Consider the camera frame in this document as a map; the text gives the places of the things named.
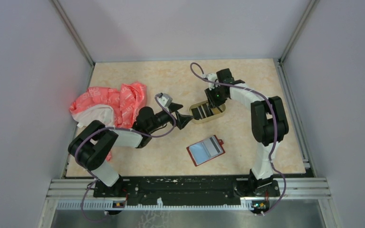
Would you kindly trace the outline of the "white striped credit card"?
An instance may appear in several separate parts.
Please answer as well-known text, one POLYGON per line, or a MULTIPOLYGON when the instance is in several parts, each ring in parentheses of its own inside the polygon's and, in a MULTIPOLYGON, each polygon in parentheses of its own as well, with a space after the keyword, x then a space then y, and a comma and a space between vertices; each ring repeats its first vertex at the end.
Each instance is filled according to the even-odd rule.
POLYGON ((219 144, 219 141, 214 137, 210 137, 203 141, 203 146, 210 157, 216 157, 224 154, 224 150, 219 144))

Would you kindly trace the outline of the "gold credit card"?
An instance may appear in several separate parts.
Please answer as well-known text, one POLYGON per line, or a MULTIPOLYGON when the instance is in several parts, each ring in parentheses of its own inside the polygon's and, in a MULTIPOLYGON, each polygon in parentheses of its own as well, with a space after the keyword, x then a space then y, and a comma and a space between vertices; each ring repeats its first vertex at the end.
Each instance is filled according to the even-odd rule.
POLYGON ((221 107, 216 107, 212 109, 212 112, 214 115, 218 115, 224 113, 224 109, 222 109, 221 107))

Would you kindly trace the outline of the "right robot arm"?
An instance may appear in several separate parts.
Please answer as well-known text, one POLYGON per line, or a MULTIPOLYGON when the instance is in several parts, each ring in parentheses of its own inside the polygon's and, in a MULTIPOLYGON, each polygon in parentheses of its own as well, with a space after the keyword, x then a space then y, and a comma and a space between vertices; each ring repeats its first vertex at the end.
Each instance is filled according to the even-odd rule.
POLYGON ((258 145, 256 161, 249 174, 249 191, 255 196, 262 195, 273 181, 276 150, 289 131, 282 99, 266 97, 244 81, 235 80, 228 68, 203 74, 202 78, 208 82, 205 94, 211 107, 219 107, 231 99, 250 111, 251 131, 258 145))

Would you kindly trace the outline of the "red card holder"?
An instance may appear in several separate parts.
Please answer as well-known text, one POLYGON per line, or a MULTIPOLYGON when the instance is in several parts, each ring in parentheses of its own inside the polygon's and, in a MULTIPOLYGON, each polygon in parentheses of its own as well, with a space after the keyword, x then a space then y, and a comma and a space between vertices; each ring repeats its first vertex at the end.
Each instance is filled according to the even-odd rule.
POLYGON ((196 142, 186 148, 195 167, 225 154, 224 141, 216 135, 196 142))

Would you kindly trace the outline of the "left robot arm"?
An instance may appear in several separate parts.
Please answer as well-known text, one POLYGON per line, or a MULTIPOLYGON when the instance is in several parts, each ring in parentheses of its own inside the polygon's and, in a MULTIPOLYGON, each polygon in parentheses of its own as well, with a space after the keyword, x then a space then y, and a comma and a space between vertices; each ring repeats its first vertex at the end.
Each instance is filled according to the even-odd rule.
POLYGON ((171 102, 158 113, 145 106, 138 112, 131 129, 107 127, 99 120, 92 121, 68 146, 68 153, 76 163, 94 178, 105 184, 111 196, 123 192, 123 183, 118 172, 107 162, 106 157, 116 147, 143 148, 154 136, 154 132, 171 123, 183 129, 194 117, 179 113, 183 105, 171 102))

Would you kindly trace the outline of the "beige oval tray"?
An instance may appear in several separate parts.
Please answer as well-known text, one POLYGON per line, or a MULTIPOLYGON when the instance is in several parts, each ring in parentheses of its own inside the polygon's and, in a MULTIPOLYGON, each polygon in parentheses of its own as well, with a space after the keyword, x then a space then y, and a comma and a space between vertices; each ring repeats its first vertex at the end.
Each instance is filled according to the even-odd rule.
POLYGON ((226 105, 222 104, 216 108, 211 108, 208 101, 199 102, 189 107, 189 113, 193 116, 192 122, 201 124, 224 116, 226 105))

